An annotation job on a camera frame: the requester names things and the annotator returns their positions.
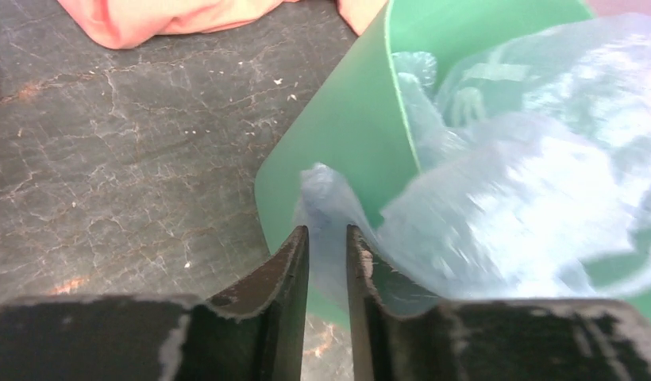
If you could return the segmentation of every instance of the crumpled plastic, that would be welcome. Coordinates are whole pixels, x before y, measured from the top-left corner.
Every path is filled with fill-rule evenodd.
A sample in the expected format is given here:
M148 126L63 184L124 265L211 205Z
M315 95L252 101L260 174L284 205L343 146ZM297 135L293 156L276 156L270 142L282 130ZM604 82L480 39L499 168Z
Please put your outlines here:
M302 173L295 223L310 229L310 279L327 298L346 310L348 224L445 298L651 290L651 17L512 40L458 63L439 89L429 53L393 58L422 173L377 230L342 175ZM621 258L640 265L589 271Z

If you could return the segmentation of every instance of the trash bin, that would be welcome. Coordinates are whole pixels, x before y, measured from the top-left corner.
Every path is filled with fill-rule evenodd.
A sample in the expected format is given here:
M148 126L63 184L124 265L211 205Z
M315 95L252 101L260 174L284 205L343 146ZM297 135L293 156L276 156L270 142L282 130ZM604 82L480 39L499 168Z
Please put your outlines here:
M439 86L458 60L509 39L591 18L579 0L390 0L288 129L256 177L260 224L274 252L293 229L300 171L339 171L376 227L380 209L418 173L391 62L393 52L430 52ZM310 290L308 309L347 325Z

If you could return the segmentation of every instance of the clear plastic bag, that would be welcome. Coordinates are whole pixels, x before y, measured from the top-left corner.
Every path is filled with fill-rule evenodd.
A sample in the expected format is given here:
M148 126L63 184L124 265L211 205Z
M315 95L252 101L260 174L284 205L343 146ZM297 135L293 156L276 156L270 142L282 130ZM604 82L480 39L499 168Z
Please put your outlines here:
M393 59L422 173L377 230L341 175L303 173L295 222L310 228L326 297L347 306L347 224L446 298L650 293L651 17L510 41L458 63L435 93L430 54ZM592 270L619 260L638 266Z

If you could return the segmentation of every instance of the orange cloth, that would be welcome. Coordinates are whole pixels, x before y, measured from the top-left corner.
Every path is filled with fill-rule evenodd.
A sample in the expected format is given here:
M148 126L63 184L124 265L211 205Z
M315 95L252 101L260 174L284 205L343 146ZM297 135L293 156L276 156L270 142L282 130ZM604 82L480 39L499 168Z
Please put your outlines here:
M158 34L209 33L262 17L299 0L59 0L92 40L111 49L134 48ZM386 0L339 0L341 16L359 35Z

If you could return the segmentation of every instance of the cracked dark surface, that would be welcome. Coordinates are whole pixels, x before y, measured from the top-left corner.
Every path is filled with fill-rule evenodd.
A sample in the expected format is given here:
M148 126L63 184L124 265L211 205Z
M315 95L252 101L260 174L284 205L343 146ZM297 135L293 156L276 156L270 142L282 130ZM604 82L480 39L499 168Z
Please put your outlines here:
M208 297L248 274L268 254L256 171L353 41L308 0L118 52L55 0L0 0L0 302ZM350 379L349 335L306 327L303 378Z

